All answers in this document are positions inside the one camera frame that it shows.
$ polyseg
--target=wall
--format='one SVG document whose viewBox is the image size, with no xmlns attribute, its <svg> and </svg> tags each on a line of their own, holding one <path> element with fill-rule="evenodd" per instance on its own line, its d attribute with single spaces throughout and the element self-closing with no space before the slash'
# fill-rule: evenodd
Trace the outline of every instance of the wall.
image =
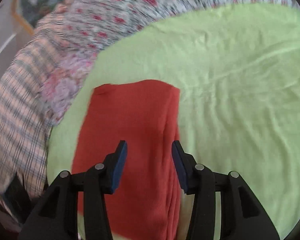
<svg viewBox="0 0 300 240">
<path fill-rule="evenodd" d="M 12 1 L 2 0 L 0 3 L 0 78 L 15 54 L 31 39 L 31 35 L 12 17 Z"/>
</svg>

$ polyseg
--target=striped cloth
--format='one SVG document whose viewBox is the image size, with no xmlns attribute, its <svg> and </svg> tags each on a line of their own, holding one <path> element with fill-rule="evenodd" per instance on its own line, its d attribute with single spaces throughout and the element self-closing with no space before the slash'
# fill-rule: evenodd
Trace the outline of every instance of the striped cloth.
<svg viewBox="0 0 300 240">
<path fill-rule="evenodd" d="M 15 174 L 24 180 L 30 197 L 42 193 L 51 127 L 36 94 L 58 66 L 66 45 L 60 27 L 62 9 L 59 6 L 39 23 L 0 81 L 0 193 Z"/>
</svg>

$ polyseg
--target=metal screw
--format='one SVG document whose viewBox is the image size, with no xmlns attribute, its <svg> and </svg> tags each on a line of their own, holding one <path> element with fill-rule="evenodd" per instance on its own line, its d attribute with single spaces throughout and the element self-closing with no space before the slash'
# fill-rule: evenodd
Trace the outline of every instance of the metal screw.
<svg viewBox="0 0 300 240">
<path fill-rule="evenodd" d="M 68 175 L 69 175 L 69 171 L 60 172 L 60 177 L 62 177 L 62 178 L 68 177 Z"/>
<path fill-rule="evenodd" d="M 94 168 L 96 170 L 102 170 L 105 167 L 105 165 L 103 163 L 98 163 L 96 165 L 94 165 Z"/>
<path fill-rule="evenodd" d="M 238 178 L 239 177 L 239 173 L 237 173 L 236 171 L 231 171 L 230 172 L 231 177 L 233 178 Z"/>
<path fill-rule="evenodd" d="M 202 164 L 199 164 L 199 163 L 196 164 L 194 167 L 195 167 L 195 169 L 198 170 L 198 171 L 202 171 L 202 170 L 204 169 L 204 166 L 203 166 Z"/>
</svg>

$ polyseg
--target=green bedsheet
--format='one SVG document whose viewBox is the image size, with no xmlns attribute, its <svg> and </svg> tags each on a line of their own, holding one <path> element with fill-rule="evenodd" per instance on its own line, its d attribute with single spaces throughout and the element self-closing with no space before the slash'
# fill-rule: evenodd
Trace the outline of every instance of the green bedsheet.
<svg viewBox="0 0 300 240">
<path fill-rule="evenodd" d="M 300 11 L 270 4 L 196 11 L 101 52 L 52 131 L 49 183 L 71 170 L 92 89 L 144 79 L 181 89 L 185 151 L 212 171 L 238 171 L 283 239 L 300 218 Z M 182 197 L 178 239 L 185 239 L 192 200 Z M 217 223 L 215 239 L 219 230 Z"/>
</svg>

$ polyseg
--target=folded red fabric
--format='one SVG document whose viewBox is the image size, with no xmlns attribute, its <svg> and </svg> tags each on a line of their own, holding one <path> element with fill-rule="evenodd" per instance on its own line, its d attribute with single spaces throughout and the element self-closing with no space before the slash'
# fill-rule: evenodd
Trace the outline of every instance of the folded red fabric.
<svg viewBox="0 0 300 240">
<path fill-rule="evenodd" d="M 178 140 L 179 89 L 156 80 L 95 88 L 72 166 L 86 171 L 127 141 L 119 188 L 105 195 L 111 230 L 132 240 L 173 240 L 180 186 L 171 156 Z M 83 196 L 78 210 L 83 213 Z"/>
</svg>

